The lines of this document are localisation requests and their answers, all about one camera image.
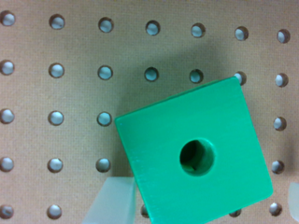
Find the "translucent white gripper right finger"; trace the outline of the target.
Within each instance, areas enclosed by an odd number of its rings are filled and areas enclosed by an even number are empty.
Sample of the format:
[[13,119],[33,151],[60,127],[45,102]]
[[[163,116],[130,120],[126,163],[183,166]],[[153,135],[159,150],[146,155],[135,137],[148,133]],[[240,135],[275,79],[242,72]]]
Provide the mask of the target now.
[[289,211],[294,220],[299,220],[299,183],[291,182],[288,197]]

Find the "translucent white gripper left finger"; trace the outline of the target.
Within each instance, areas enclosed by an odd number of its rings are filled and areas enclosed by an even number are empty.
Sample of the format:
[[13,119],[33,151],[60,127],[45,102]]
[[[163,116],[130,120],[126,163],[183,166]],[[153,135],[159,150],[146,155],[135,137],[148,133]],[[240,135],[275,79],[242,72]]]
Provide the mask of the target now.
[[135,179],[108,177],[82,224],[134,224]]

